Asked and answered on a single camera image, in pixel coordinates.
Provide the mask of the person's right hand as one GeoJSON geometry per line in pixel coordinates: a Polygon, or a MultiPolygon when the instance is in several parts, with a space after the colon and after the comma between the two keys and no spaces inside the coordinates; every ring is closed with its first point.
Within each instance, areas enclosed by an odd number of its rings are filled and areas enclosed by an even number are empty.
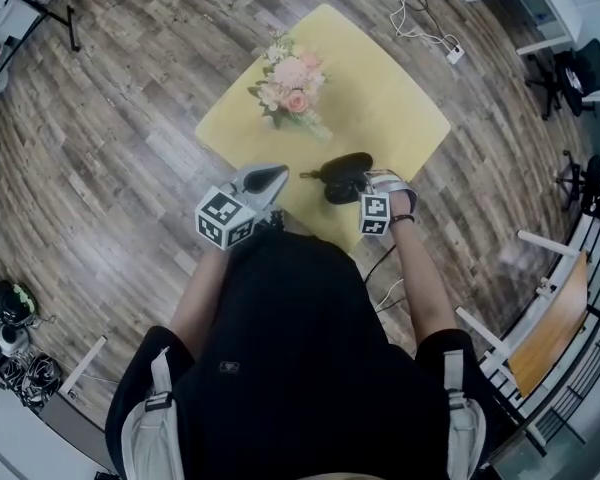
{"type": "Polygon", "coordinates": [[[391,220],[413,219],[413,211],[417,203],[417,194],[412,190],[399,190],[389,193],[391,220]]]}

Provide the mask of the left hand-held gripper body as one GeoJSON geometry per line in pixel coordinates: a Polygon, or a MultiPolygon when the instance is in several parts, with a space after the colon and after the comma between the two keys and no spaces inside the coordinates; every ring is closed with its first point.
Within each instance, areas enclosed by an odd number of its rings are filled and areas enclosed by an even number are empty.
{"type": "Polygon", "coordinates": [[[258,223],[275,210],[275,203],[264,213],[257,210],[257,174],[246,176],[245,169],[220,187],[211,187],[195,208],[198,234],[226,251],[249,238],[258,223]]]}

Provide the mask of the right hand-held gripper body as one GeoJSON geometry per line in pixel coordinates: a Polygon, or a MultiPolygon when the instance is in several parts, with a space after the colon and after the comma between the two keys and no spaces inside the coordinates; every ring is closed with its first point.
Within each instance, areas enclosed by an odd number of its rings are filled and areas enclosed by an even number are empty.
{"type": "Polygon", "coordinates": [[[401,221],[391,220],[389,193],[399,190],[414,190],[401,177],[399,181],[370,182],[373,184],[376,194],[362,194],[362,191],[359,194],[359,231],[366,236],[383,236],[392,224],[401,221]]]}

